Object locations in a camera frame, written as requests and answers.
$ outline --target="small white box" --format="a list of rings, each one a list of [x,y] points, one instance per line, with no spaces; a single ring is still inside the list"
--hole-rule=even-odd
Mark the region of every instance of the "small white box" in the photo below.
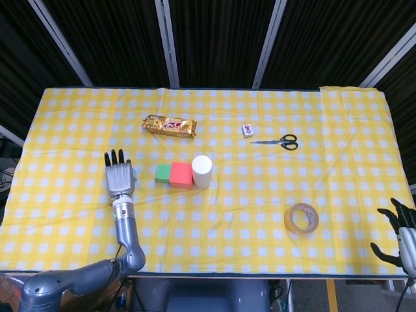
[[[249,138],[253,136],[253,128],[252,125],[242,125],[241,126],[242,135],[244,135],[245,138]]]

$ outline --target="red block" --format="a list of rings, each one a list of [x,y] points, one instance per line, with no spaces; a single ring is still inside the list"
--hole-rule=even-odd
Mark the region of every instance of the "red block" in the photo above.
[[[179,189],[192,188],[192,166],[185,162],[173,162],[170,170],[169,183]]]

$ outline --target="scissor blade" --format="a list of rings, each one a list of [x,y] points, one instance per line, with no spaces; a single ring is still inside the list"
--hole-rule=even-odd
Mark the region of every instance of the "scissor blade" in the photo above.
[[[253,141],[251,144],[274,144],[273,141]]]

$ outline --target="scissor handle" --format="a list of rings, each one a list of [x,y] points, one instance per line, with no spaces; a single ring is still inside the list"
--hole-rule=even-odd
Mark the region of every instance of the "scissor handle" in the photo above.
[[[298,140],[298,138],[296,137],[296,135],[283,135],[282,138],[280,139],[281,141],[288,141],[288,142],[296,142]]]
[[[280,144],[285,150],[293,151],[298,148],[298,144],[296,142],[289,142],[289,143],[281,143]]]

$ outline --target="table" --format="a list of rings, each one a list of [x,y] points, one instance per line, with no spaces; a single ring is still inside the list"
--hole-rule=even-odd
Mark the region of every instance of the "table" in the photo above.
[[[141,129],[148,114],[198,121],[193,139]],[[252,124],[244,139],[241,125]],[[299,148],[249,144],[292,133]],[[0,270],[69,269],[115,256],[103,154],[123,148],[146,254],[143,274],[394,277],[375,242],[397,254],[376,208],[412,205],[384,95],[319,92],[52,88],[44,92],[16,168],[0,227]],[[159,163],[208,155],[211,187],[156,183]],[[298,202],[320,215],[307,236],[283,214]]]

